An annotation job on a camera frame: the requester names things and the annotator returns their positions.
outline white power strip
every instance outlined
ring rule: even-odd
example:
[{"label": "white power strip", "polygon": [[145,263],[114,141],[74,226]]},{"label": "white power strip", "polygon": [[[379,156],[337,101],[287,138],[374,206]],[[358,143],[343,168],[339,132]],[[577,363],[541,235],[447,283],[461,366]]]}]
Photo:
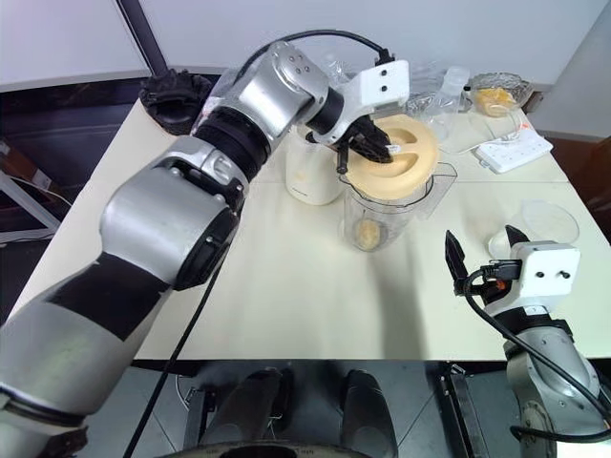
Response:
[{"label": "white power strip", "polygon": [[504,174],[528,164],[552,151],[553,145],[532,129],[522,129],[514,141],[489,141],[479,145],[474,154],[483,167]]}]

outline plastic bag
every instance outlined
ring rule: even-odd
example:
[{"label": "plastic bag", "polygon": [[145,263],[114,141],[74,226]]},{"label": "plastic bag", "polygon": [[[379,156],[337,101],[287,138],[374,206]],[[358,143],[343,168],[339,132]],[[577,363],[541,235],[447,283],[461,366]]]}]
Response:
[{"label": "plastic bag", "polygon": [[324,60],[321,70],[328,76],[333,89],[350,81],[348,64],[345,61],[339,60],[332,52],[325,54]]},{"label": "plastic bag", "polygon": [[439,60],[410,62],[410,99],[406,104],[406,115],[420,116],[441,89],[445,66]]},{"label": "plastic bag", "polygon": [[214,110],[219,103],[221,103],[222,98],[233,86],[233,82],[236,79],[237,74],[238,69],[227,69],[222,73],[219,81],[217,81],[217,84],[214,85],[212,91],[210,91],[210,95],[208,95],[208,98],[206,98],[206,101],[203,103],[200,114],[198,114],[198,118],[195,120],[193,127],[191,128],[191,135],[195,134],[201,123],[205,121],[212,110]]}]

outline cord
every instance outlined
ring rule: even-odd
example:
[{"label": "cord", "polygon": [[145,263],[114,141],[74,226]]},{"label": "cord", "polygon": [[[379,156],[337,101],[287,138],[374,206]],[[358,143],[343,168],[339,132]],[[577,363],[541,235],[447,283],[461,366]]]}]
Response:
[{"label": "cord", "polygon": [[189,411],[189,405],[187,404],[186,400],[184,399],[184,397],[182,396],[182,393],[180,393],[180,386],[179,386],[179,378],[180,375],[177,374],[174,377],[174,387],[176,388],[176,394],[179,395],[179,399],[180,399],[180,403],[182,404],[182,406]]},{"label": "cord", "polygon": [[246,71],[250,68],[250,66],[259,57],[261,57],[269,49],[269,47],[272,44],[274,44],[275,42],[293,41],[293,40],[298,40],[300,38],[308,38],[309,36],[327,36],[327,35],[343,36],[345,38],[349,38],[351,40],[364,44],[365,46],[372,48],[374,51],[376,51],[380,55],[381,62],[384,62],[384,61],[390,62],[391,60],[394,60],[390,57],[389,51],[386,48],[382,48],[380,45],[378,45],[377,43],[374,43],[373,41],[369,40],[368,38],[365,38],[364,36],[361,36],[357,33],[352,33],[351,31],[336,31],[335,29],[316,29],[313,31],[300,31],[297,33],[292,33],[290,35],[282,36],[280,38],[275,39],[274,41],[270,41],[266,45],[261,46],[256,51],[254,51],[250,55],[250,57],[248,57],[246,62],[244,62],[238,74],[236,74],[236,79],[234,79],[233,84],[236,84],[240,80],[240,78],[242,78],[246,74]]},{"label": "cord", "polygon": [[[465,286],[463,293],[465,295],[465,299],[469,306],[474,310],[474,312],[486,323],[496,329],[505,339],[512,342],[516,346],[518,346],[523,351],[527,352],[531,357],[539,360],[541,363],[547,365],[550,369],[556,372],[560,377],[562,377],[565,381],[573,386],[581,395],[588,400],[589,403],[594,406],[594,408],[600,413],[602,418],[607,424],[611,424],[611,412],[608,412],[602,403],[594,396],[588,388],[583,386],[580,382],[578,382],[571,374],[565,371],[562,367],[554,363],[548,357],[540,353],[538,350],[530,346],[528,343],[521,340],[516,334],[510,331],[505,325],[497,321],[495,318],[488,315],[481,307],[477,305],[475,302],[474,295],[472,293],[472,288],[474,285],[474,281],[480,277],[484,276],[484,272],[482,269],[476,270],[473,272],[465,281]],[[510,427],[512,434],[520,440],[523,434],[540,437],[542,439],[547,439],[551,441],[557,442],[569,442],[574,444],[591,444],[595,442],[605,441],[607,439],[611,439],[611,429],[606,429],[605,431],[598,432],[595,434],[585,434],[585,435],[573,435],[573,434],[558,434],[555,432],[543,431],[541,429],[533,429],[530,427]]]},{"label": "cord", "polygon": [[201,311],[203,310],[203,307],[206,305],[206,302],[208,301],[208,298],[210,297],[210,293],[212,292],[214,283],[216,283],[217,278],[219,277],[221,268],[222,268],[222,265],[219,266],[217,271],[214,273],[214,275],[208,282],[208,286],[206,287],[206,290],[203,293],[203,296],[201,298],[200,303],[198,304],[198,307],[196,308],[195,312],[193,313],[193,317],[191,317],[191,321],[189,322],[189,324],[187,324],[187,327],[184,329],[184,332],[182,333],[182,336],[180,337],[179,342],[176,344],[176,347],[174,348],[174,351],[172,352],[170,359],[165,363],[165,366],[163,367],[163,371],[161,372],[161,375],[159,376],[159,380],[157,381],[157,384],[155,385],[155,389],[153,390],[153,394],[151,394],[151,397],[149,398],[149,402],[147,403],[146,408],[144,409],[144,412],[142,413],[142,416],[140,417],[140,421],[137,424],[136,430],[134,431],[134,434],[132,435],[132,439],[130,439],[130,443],[127,446],[127,448],[125,449],[125,452],[123,453],[123,458],[131,458],[132,454],[134,453],[137,442],[139,441],[140,436],[142,435],[142,431],[144,431],[144,427],[146,427],[149,417],[151,416],[151,413],[153,413],[153,407],[155,407],[155,403],[157,402],[159,394],[161,394],[161,390],[163,389],[163,386],[165,385],[165,381],[168,378],[170,369],[172,368],[172,366],[178,359],[182,348],[186,344],[187,339],[189,338],[189,335],[191,334],[191,331],[193,331],[195,324],[198,322],[198,319],[200,318],[200,315],[201,315]]},{"label": "cord", "polygon": [[57,193],[54,193],[53,191],[49,191],[48,189],[45,189],[42,186],[38,186],[37,184],[31,183],[27,181],[26,179],[14,177],[13,175],[7,175],[7,177],[9,177],[10,179],[14,179],[15,181],[19,181],[20,183],[27,184],[28,186],[31,186],[32,188],[35,188],[38,191],[42,191],[43,193],[51,194],[52,196],[55,196],[56,198],[59,198],[60,200],[62,200],[69,207],[73,206],[72,203],[69,200],[67,200],[66,198],[60,196]]},{"label": "cord", "polygon": [[45,237],[39,237],[37,239],[28,239],[28,238],[22,238],[22,239],[15,239],[15,240],[7,240],[7,241],[0,241],[0,246],[2,245],[7,245],[9,243],[16,243],[18,241],[37,241],[37,240],[45,240],[45,239],[49,239],[52,238],[54,236],[54,234],[48,234]]}]

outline white table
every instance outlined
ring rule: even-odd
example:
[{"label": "white table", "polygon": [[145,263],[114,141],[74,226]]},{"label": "white table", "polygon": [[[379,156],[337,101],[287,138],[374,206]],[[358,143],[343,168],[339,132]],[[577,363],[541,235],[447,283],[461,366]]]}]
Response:
[{"label": "white table", "polygon": [[[15,310],[97,257],[99,217],[112,192],[172,140],[138,102]],[[502,360],[502,338],[453,295],[444,237],[454,232],[474,269],[489,259],[488,237],[524,198],[557,203],[579,222],[579,274],[556,317],[570,323],[586,357],[611,356],[611,248],[551,156],[503,176],[471,155],[444,158],[459,180],[432,216],[411,223],[387,249],[365,254],[339,240],[341,200],[324,207],[295,200],[284,188],[282,151],[272,157],[251,185],[240,231],[180,357]],[[202,293],[172,294],[137,358],[167,359]]]}]

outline blender lid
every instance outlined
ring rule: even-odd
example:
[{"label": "blender lid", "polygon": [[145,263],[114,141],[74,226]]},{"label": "blender lid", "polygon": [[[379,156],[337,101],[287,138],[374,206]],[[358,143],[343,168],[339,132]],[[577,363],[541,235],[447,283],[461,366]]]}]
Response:
[{"label": "blender lid", "polygon": [[374,122],[390,138],[393,161],[372,162],[350,150],[346,178],[372,198],[406,198],[426,183],[437,164],[439,152],[435,136],[425,124],[406,114]]}]

